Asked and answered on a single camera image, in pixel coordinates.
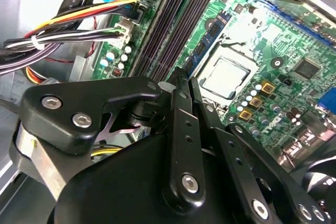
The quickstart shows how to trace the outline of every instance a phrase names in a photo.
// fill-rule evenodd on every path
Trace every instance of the yellow wire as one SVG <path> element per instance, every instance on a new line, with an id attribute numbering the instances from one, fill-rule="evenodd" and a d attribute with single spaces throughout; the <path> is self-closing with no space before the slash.
<path id="1" fill-rule="evenodd" d="M 115 6 L 118 6 L 118 5 L 130 4 L 130 3 L 133 3 L 133 2 L 136 2 L 136 1 L 138 1 L 138 0 L 116 0 L 116 1 L 109 2 L 109 3 L 106 3 L 106 4 L 102 4 L 102 5 L 99 5 L 99 6 L 87 8 L 87 9 L 80 10 L 80 11 L 77 11 L 77 12 L 74 12 L 74 13 L 70 13 L 70 14 L 67 14 L 67 15 L 64 15 L 64 16 L 61 16 L 61 17 L 58 17 L 58 18 L 53 18 L 49 21 L 46 21 L 46 22 L 40 24 L 38 27 L 36 27 L 36 29 L 40 29 L 40 28 L 42 28 L 46 25 L 56 23 L 56 22 L 62 21 L 62 20 L 67 19 L 67 18 L 72 18 L 72 17 L 78 16 L 78 15 L 82 15 L 82 14 L 85 14 L 87 12 L 92 12 L 92 11 L 103 9 L 103 8 L 106 8 L 106 7 L 115 7 Z"/>
<path id="2" fill-rule="evenodd" d="M 35 83 L 35 84 L 39 84 L 37 81 L 35 81 L 33 78 L 31 78 L 29 72 L 28 72 L 28 68 L 26 68 L 26 74 L 27 74 L 27 77 L 28 79 L 32 82 L 32 83 Z"/>
<path id="3" fill-rule="evenodd" d="M 91 153 L 91 157 L 101 155 L 101 154 L 113 154 L 113 153 L 116 153 L 120 150 L 121 150 L 121 148 L 105 148 L 103 150 L 100 149 L 100 150 L 93 151 Z"/>

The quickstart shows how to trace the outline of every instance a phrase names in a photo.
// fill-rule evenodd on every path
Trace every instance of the cable tie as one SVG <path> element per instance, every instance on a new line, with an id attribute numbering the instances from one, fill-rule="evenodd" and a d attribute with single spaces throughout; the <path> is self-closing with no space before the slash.
<path id="1" fill-rule="evenodd" d="M 33 35 L 31 37 L 31 43 L 33 43 L 34 47 L 36 47 L 37 50 L 43 50 L 45 48 L 44 44 L 40 44 L 36 38 L 36 35 Z"/>

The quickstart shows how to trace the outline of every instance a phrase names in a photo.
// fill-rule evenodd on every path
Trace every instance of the ram slot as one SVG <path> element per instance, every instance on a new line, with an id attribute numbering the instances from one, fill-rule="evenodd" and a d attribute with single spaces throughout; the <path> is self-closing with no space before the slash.
<path id="1" fill-rule="evenodd" d="M 209 2 L 210 0 L 189 0 L 182 17 L 151 72 L 150 77 L 154 81 L 165 80 Z"/>
<path id="2" fill-rule="evenodd" d="M 149 71 L 155 56 L 165 40 L 169 28 L 183 0 L 165 0 L 149 30 L 149 36 L 137 57 L 131 76 L 143 76 Z"/>

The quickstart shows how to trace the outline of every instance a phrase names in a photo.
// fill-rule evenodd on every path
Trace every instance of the screw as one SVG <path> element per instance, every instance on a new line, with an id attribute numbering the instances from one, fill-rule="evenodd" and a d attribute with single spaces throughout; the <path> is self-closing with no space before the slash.
<path id="1" fill-rule="evenodd" d="M 181 96 L 182 98 L 187 98 L 187 96 L 186 96 L 184 93 L 182 93 L 182 92 L 180 92 L 180 96 Z"/>
<path id="2" fill-rule="evenodd" d="M 302 213 L 302 215 L 305 216 L 305 218 L 307 220 L 311 220 L 310 212 L 308 212 L 308 210 L 303 205 L 300 204 L 299 209 L 300 209 L 300 212 Z"/>
<path id="3" fill-rule="evenodd" d="M 195 194 L 198 191 L 198 183 L 196 179 L 191 175 L 188 174 L 183 175 L 182 185 L 184 186 L 185 189 L 187 189 L 189 193 Z"/>
<path id="4" fill-rule="evenodd" d="M 243 132 L 243 130 L 242 130 L 242 128 L 241 127 L 239 127 L 238 125 L 236 125 L 236 130 L 239 132 L 239 133 L 242 133 Z"/>
<path id="5" fill-rule="evenodd" d="M 317 218 L 319 218 L 321 221 L 324 221 L 323 214 L 316 208 L 313 207 L 313 213 L 316 215 Z"/>
<path id="6" fill-rule="evenodd" d="M 41 103 L 43 107 L 50 110 L 56 110 L 62 106 L 61 100 L 59 100 L 57 97 L 44 97 Z"/>
<path id="7" fill-rule="evenodd" d="M 153 83 L 151 83 L 151 82 L 149 82 L 149 83 L 147 84 L 147 86 L 148 86 L 150 89 L 152 89 L 152 90 L 156 90 L 156 86 L 155 86 L 155 84 L 153 84 Z"/>
<path id="8" fill-rule="evenodd" d="M 88 128 L 92 124 L 91 117 L 83 113 L 78 113 L 72 117 L 72 122 L 75 126 L 80 128 Z"/>
<path id="9" fill-rule="evenodd" d="M 259 200 L 254 199 L 252 201 L 252 206 L 254 211 L 263 219 L 267 220 L 268 218 L 268 211 L 267 208 L 263 203 L 261 203 Z"/>
<path id="10" fill-rule="evenodd" d="M 210 105 L 207 105 L 206 108 L 207 108 L 210 112 L 214 112 L 214 108 L 211 107 Z"/>

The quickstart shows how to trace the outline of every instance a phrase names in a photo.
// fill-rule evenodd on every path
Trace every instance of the cable bundle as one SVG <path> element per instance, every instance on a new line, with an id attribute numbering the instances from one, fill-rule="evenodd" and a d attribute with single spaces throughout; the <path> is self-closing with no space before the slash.
<path id="1" fill-rule="evenodd" d="M 92 4 L 93 0 L 64 0 L 53 19 L 43 22 L 24 38 L 9 39 L 0 49 L 0 76 L 12 71 L 28 67 L 55 52 L 63 43 L 104 41 L 118 38 L 122 29 L 77 30 L 82 20 L 101 14 L 121 15 L 134 18 L 135 11 L 126 8 L 139 0 L 115 0 L 109 3 Z M 34 73 L 32 69 L 25 71 L 33 83 L 41 83 L 45 77 Z"/>

